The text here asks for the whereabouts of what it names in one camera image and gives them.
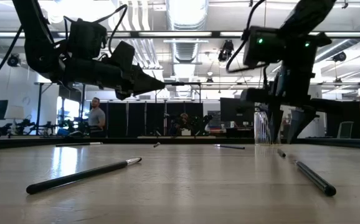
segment ceiling duct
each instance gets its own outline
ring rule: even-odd
[[[208,0],[166,0],[169,30],[204,30],[208,4]],[[198,50],[199,44],[196,43],[173,43],[173,62],[196,62]],[[195,65],[176,64],[173,65],[173,72],[176,78],[191,79],[195,72]]]
[[[317,51],[315,63],[326,60],[358,43],[360,43],[360,39],[347,39],[347,40],[339,41],[335,45],[324,47],[319,51]]]

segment desk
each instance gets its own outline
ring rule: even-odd
[[[1,149],[0,223],[360,223],[360,149],[278,146],[336,187],[328,198],[277,148],[243,146]],[[131,167],[25,193],[29,184],[138,156],[143,160]]]
[[[227,138],[253,138],[253,128],[226,128]]]

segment camera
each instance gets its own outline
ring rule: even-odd
[[[7,64],[10,67],[19,67],[21,65],[21,60],[19,59],[19,54],[11,54],[7,60]]]
[[[331,58],[334,62],[343,62],[346,60],[346,54],[344,52],[341,52],[334,57]]]
[[[217,58],[220,62],[226,62],[231,58],[232,52],[234,51],[234,44],[232,40],[225,40],[223,47],[220,49],[219,57]]]

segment black partition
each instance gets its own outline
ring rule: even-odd
[[[100,103],[100,109],[102,110],[102,111],[104,111],[104,113],[105,113],[105,127],[104,127],[104,129],[105,129],[105,131],[106,131],[106,133],[107,133],[107,129],[108,129],[108,119],[109,119],[109,112],[108,112],[108,103]]]
[[[126,103],[108,103],[108,137],[126,136]]]
[[[128,137],[144,135],[145,103],[129,103]]]
[[[164,103],[147,103],[146,135],[155,135],[154,129],[163,135]]]
[[[338,136],[339,125],[344,121],[352,121],[351,138],[360,138],[360,102],[342,102],[339,114],[326,114],[326,135],[332,138]]]
[[[185,103],[185,111],[189,117],[198,116],[204,117],[204,105],[202,103]]]
[[[183,102],[166,103],[166,113],[170,115],[180,115],[184,113],[185,109],[185,103]]]

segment black marker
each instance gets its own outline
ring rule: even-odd
[[[91,146],[91,145],[99,145],[103,144],[102,142],[83,142],[83,143],[64,143],[57,144],[56,147],[64,147],[64,146]]]
[[[320,177],[316,172],[312,171],[308,166],[300,161],[295,161],[295,164],[302,171],[302,173],[307,176],[315,185],[324,192],[325,195],[331,197],[336,194],[336,189],[334,186],[325,181]]]
[[[278,155],[280,155],[282,158],[285,158],[287,156],[281,149],[277,149]]]
[[[217,147],[226,147],[226,148],[229,148],[229,149],[245,149],[245,147],[243,147],[243,146],[226,146],[226,145],[220,145],[220,144],[216,144],[215,146],[217,146]]]
[[[105,174],[107,172],[122,169],[128,165],[135,164],[139,161],[141,161],[141,158],[128,159],[128,160],[125,160],[122,162],[117,162],[117,163],[110,164],[107,166],[97,167],[94,169],[79,172],[77,174],[71,174],[71,175],[67,175],[65,177],[59,177],[59,178],[52,179],[52,180],[46,180],[46,181],[40,182],[38,184],[29,185],[26,188],[26,192],[28,194],[36,194],[37,192],[41,192],[43,190],[48,190],[53,187],[58,187],[60,185],[71,183],[73,181],[82,180],[82,179],[85,179],[88,177],[92,177],[94,175]]]

